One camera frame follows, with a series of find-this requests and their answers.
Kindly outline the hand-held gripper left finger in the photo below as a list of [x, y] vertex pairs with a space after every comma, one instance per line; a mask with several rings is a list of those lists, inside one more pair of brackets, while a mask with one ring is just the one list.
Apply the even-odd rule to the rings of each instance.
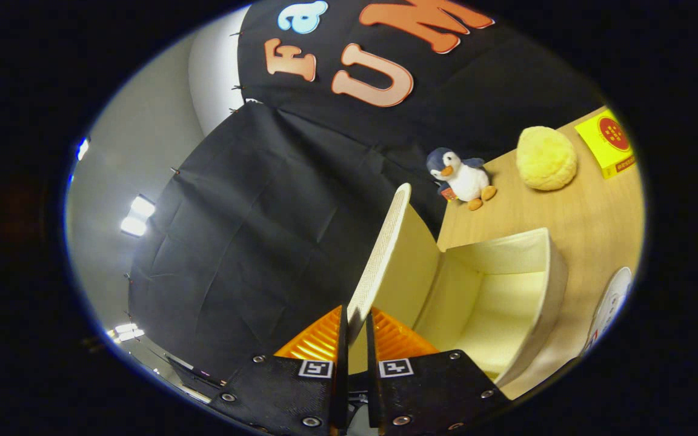
[[347, 425], [347, 310], [336, 306], [272, 354], [255, 354], [210, 407], [273, 435], [338, 435]]

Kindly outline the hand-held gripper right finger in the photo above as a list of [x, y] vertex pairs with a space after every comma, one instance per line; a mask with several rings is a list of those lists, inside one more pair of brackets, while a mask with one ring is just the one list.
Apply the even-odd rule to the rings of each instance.
[[377, 308], [366, 327], [369, 421], [380, 435], [465, 435], [510, 408], [465, 351], [439, 351]]

